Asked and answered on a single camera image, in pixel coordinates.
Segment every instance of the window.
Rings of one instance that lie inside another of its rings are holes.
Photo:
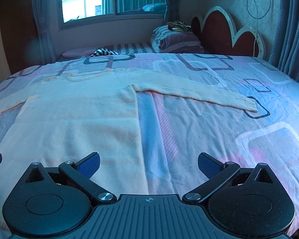
[[[142,17],[152,14],[151,17],[154,17],[155,14],[156,17],[162,17],[166,11],[166,3],[164,0],[62,0],[60,11],[62,28],[66,28],[65,26],[76,27],[98,21],[123,19],[123,15],[136,17],[135,14],[138,14],[138,17]],[[84,18],[92,19],[89,22],[87,19],[78,21]]]

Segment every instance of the red headboard panel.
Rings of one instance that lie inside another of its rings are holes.
[[[199,38],[204,49],[210,54],[265,57],[265,46],[262,37],[256,30],[246,26],[236,32],[235,24],[228,13],[221,7],[212,8],[205,19],[192,19],[193,33]]]

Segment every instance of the white cable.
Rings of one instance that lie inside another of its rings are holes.
[[[254,47],[253,47],[253,50],[254,50],[254,52],[253,52],[253,57],[255,57],[255,45],[256,45],[257,38],[258,38],[258,20],[264,18],[264,17],[268,14],[268,12],[269,12],[269,10],[270,10],[270,8],[271,8],[271,0],[270,0],[270,4],[269,4],[269,8],[268,8],[268,10],[266,11],[265,15],[262,16],[262,17],[258,17],[258,6],[257,6],[257,3],[256,3],[256,0],[254,0],[254,3],[255,3],[255,5],[256,5],[256,9],[257,9],[257,16],[256,16],[256,17],[252,16],[251,13],[250,13],[250,11],[249,11],[249,9],[248,9],[248,0],[247,0],[247,4],[246,4],[247,12],[249,13],[249,15],[250,15],[251,17],[253,17],[254,19],[257,20],[257,24],[256,24],[256,35],[255,35],[255,41],[254,41]]]

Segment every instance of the cream sweater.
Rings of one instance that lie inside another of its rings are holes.
[[[136,99],[146,90],[257,112],[238,93],[152,70],[107,68],[30,85],[0,100],[0,112],[25,103],[0,144],[0,222],[31,162],[58,166],[96,151],[101,166],[92,181],[117,196],[148,194]]]

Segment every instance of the metal screw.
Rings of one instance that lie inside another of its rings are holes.
[[[110,201],[111,199],[113,199],[114,196],[111,193],[104,192],[104,193],[99,194],[97,197],[99,200],[102,200],[102,201]]]
[[[187,193],[185,195],[185,198],[188,200],[195,201],[195,200],[199,200],[201,198],[201,196],[198,193],[192,192],[192,193]]]

